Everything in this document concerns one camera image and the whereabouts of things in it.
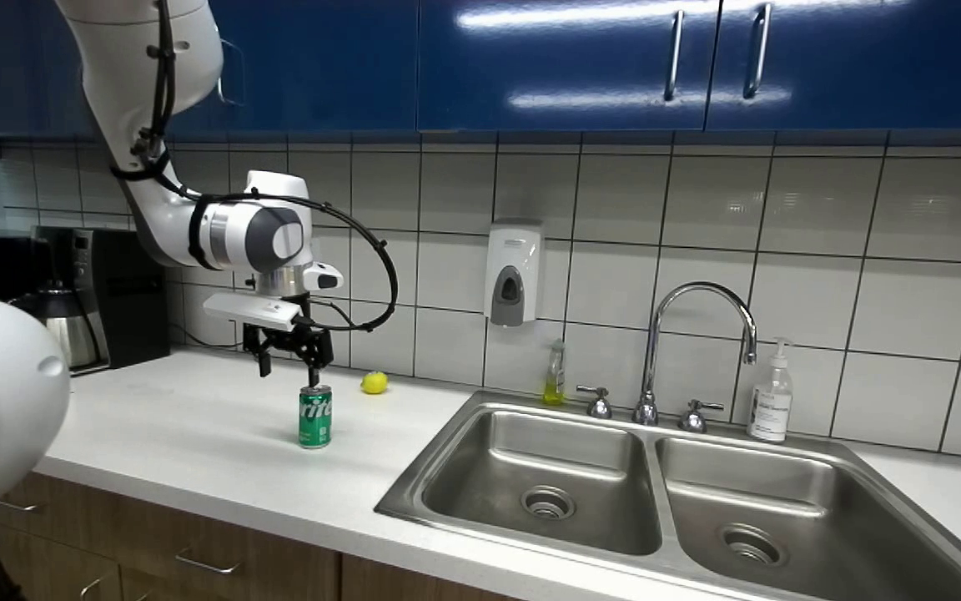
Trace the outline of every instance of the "white tile wall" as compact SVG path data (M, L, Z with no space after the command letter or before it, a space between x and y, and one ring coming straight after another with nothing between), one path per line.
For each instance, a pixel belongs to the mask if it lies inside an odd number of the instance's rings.
M779 136L727 145L635 139L330 139L186 145L181 176L202 191L248 167L291 167L390 240L400 308L376 335L337 335L337 365L533 398L551 344L569 340L569 392L609 383L632 408L649 311L683 281L721 281L754 304L764 340L790 336L790 432L961 454L961 146L898 136ZM489 328L482 281L495 220L543 225L541 319ZM129 226L97 145L6 139L0 229L34 225ZM349 271L330 295L359 319L384 283L371 251L317 220L317 254ZM237 344L202 314L245 277L169 275L175 328ZM700 398L752 417L767 373L739 365L742 319L713 298L682 298L658 348L666 409Z

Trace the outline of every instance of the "double sink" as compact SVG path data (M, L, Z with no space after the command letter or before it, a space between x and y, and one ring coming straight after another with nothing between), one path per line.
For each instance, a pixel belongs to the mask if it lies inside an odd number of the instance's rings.
M823 439L474 394L376 511L727 596L961 601L961 540Z

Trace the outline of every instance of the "chrome faucet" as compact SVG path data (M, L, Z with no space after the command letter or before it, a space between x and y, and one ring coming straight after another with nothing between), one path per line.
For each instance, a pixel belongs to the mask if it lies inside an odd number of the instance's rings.
M676 287L676 291L654 308L654 314L651 314L651 319L649 319L641 402L639 402L639 408L635 408L635 422L639 422L639 424L658 424L658 403L654 403L658 319L668 314L668 308L672 308L679 298L683 298L683 295L691 295L691 291L707 291L707 295L719 295L719 298L732 301L734 311L739 311L742 319L743 319L742 360L752 365L752 360L759 357L754 318L752 318L747 304L743 304L734 291L727 291L727 287L721 287L721 283L713 283L713 281L687 281L687 283Z

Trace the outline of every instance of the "soap bottle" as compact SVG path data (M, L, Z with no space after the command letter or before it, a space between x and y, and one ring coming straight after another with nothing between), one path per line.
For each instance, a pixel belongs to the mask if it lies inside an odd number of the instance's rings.
M754 387L754 413L752 413L752 438L762 439L786 439L788 413L790 413L790 365L788 344L779 340L771 376Z
M541 403L543 408L569 408L569 394L563 394L563 344L560 340L551 348Z

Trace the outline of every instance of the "countertop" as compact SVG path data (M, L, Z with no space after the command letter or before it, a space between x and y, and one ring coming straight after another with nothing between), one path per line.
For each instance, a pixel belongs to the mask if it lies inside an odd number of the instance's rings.
M359 373L327 372L335 444L303 452L294 439L301 383L298 365L256 376L251 357L207 350L86 373L38 471L510 596L726 596L373 513L471 392L390 379L367 398ZM855 452L961 538L958 456Z

